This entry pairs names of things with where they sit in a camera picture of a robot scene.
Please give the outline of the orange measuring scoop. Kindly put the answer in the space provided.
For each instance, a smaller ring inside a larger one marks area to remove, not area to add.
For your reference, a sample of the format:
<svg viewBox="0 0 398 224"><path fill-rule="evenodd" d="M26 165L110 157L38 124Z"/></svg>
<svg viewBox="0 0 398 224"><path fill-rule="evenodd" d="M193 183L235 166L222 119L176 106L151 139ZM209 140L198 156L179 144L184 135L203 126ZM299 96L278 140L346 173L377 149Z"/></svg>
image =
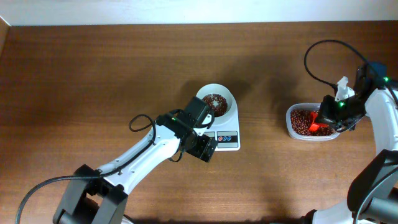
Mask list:
<svg viewBox="0 0 398 224"><path fill-rule="evenodd" d="M311 121L311 123L310 123L310 126L309 126L308 130L311 131L311 132L318 131L319 128L327 128L328 127L327 124L317 123L315 121L317 116L318 116L318 113L316 111L312 111L310 113L310 121Z"/></svg>

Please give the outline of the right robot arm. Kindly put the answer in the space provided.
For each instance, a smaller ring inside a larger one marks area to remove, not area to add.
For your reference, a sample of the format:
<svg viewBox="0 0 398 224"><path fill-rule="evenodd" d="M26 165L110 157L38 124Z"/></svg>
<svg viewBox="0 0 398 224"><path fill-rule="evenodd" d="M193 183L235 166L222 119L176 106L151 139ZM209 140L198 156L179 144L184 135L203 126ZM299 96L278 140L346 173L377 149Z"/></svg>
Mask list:
<svg viewBox="0 0 398 224"><path fill-rule="evenodd" d="M397 223L397 82L382 63L367 62L334 96L323 98L315 121L336 132L353 130L367 116L373 128L375 157L352 181L347 199L328 209L312 210L301 223Z"/></svg>

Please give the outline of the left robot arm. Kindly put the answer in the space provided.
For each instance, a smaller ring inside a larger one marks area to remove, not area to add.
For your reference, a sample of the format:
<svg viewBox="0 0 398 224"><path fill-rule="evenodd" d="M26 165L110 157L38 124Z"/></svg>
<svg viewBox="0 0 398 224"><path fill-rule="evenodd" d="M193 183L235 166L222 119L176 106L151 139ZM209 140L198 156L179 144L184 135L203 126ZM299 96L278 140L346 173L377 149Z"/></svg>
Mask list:
<svg viewBox="0 0 398 224"><path fill-rule="evenodd" d="M193 97L185 109L160 115L151 130L117 159L94 170L86 164L73 174L53 215L54 223L129 223L124 211L135 186L157 165L185 152L209 162L217 142L203 134L214 111Z"/></svg>

